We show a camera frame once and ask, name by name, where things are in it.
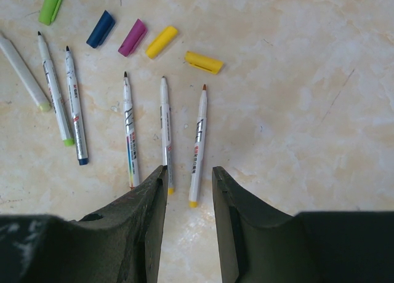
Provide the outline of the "magenta pen cap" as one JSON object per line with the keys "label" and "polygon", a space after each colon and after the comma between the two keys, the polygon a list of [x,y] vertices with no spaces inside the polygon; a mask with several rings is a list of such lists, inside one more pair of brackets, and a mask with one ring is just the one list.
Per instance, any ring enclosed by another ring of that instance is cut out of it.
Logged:
{"label": "magenta pen cap", "polygon": [[123,43],[120,45],[118,52],[124,57],[128,57],[130,54],[133,54],[147,34],[147,31],[148,29],[144,22],[138,18]]}

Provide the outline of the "orange yellow pen cap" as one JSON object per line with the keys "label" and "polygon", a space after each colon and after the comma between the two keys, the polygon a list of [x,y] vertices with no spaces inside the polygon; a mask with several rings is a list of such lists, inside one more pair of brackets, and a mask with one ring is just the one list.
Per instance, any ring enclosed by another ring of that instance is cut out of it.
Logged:
{"label": "orange yellow pen cap", "polygon": [[186,52],[185,61],[190,66],[207,71],[211,74],[217,74],[223,67],[223,62],[220,60],[190,51]]}

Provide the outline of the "orange capped pen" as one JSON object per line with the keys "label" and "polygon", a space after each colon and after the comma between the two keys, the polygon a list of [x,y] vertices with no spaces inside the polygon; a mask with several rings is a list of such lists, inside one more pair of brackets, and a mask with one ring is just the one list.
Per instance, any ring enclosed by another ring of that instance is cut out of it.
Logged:
{"label": "orange capped pen", "polygon": [[203,156],[204,156],[204,142],[206,138],[207,126],[207,87],[204,84],[200,101],[198,120],[196,123],[195,145],[193,150],[193,165],[191,171],[191,184],[189,192],[189,206],[196,208],[198,206],[198,196],[201,184],[201,177],[203,174]]}

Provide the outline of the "light green capped pen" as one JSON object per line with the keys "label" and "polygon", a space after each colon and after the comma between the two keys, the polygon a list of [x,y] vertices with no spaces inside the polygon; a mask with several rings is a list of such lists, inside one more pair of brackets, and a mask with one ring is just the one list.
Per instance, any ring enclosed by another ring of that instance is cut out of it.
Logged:
{"label": "light green capped pen", "polygon": [[65,146],[73,146],[74,140],[68,125],[55,68],[48,46],[40,31],[38,31],[38,46],[62,142]]}

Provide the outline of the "magenta capped pen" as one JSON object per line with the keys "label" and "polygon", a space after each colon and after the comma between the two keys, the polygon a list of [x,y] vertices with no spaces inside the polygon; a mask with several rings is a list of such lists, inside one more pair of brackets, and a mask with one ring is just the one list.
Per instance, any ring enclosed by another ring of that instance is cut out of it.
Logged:
{"label": "magenta capped pen", "polygon": [[126,132],[127,160],[129,171],[129,185],[133,189],[140,184],[139,166],[137,160],[134,113],[132,91],[127,72],[124,72],[124,126]]}

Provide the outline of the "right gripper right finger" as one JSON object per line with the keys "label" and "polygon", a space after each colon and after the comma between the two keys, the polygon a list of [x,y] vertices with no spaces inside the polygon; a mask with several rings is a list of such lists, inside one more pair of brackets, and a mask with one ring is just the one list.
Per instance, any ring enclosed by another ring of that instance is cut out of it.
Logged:
{"label": "right gripper right finger", "polygon": [[393,212],[288,215],[212,170],[224,282],[392,282]]}

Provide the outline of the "peach capped pen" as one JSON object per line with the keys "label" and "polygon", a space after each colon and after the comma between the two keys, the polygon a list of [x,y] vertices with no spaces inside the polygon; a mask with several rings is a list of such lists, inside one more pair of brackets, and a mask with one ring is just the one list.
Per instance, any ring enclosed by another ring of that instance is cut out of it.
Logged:
{"label": "peach capped pen", "polygon": [[23,58],[16,50],[12,42],[1,34],[1,49],[4,55],[7,57],[8,61],[12,65],[15,72],[18,74],[19,78],[23,82],[26,90],[32,97],[36,106],[42,112],[48,112],[51,109],[51,105],[38,82],[35,80],[31,71],[27,67]]}

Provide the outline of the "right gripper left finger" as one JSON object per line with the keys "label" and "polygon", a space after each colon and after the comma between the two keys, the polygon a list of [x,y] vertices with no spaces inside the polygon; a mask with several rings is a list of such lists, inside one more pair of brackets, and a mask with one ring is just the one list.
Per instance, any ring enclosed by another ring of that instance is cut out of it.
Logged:
{"label": "right gripper left finger", "polygon": [[81,220],[1,216],[2,282],[156,282],[167,169]]}

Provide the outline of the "yellow capped pen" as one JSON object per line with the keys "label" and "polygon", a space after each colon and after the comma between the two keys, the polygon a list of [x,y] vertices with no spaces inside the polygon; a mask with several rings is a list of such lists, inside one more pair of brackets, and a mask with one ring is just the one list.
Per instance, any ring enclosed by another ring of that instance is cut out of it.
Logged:
{"label": "yellow capped pen", "polygon": [[168,173],[168,194],[174,193],[174,182],[172,177],[172,139],[171,139],[171,114],[169,107],[169,97],[167,81],[163,76],[160,85],[161,103],[160,103],[160,123],[161,123],[161,143],[163,165],[167,167]]}

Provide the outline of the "light green pen cap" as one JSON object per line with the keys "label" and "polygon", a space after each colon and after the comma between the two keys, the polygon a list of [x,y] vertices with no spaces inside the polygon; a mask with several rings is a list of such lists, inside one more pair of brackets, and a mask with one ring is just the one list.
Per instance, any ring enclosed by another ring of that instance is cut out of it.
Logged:
{"label": "light green pen cap", "polygon": [[39,22],[49,26],[56,19],[62,0],[44,0],[39,14]]}

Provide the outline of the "dark blue pen cap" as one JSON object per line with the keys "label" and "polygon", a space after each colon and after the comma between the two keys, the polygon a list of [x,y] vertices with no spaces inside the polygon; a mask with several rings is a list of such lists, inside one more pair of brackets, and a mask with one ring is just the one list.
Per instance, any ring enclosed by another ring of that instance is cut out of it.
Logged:
{"label": "dark blue pen cap", "polygon": [[92,30],[86,43],[94,49],[96,49],[98,46],[101,46],[108,37],[115,23],[115,19],[112,17],[112,15],[107,10],[105,10],[97,22],[95,28]]}

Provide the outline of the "dark blue capped pen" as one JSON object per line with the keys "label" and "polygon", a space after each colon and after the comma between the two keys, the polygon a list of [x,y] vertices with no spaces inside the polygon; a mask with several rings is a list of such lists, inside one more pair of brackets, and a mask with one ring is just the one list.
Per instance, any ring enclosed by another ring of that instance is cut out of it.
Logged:
{"label": "dark blue capped pen", "polygon": [[65,51],[66,81],[70,97],[71,121],[73,125],[76,155],[79,165],[87,165],[89,156],[87,152],[86,136],[82,118],[78,82],[75,74],[74,61],[71,50],[66,46]]}

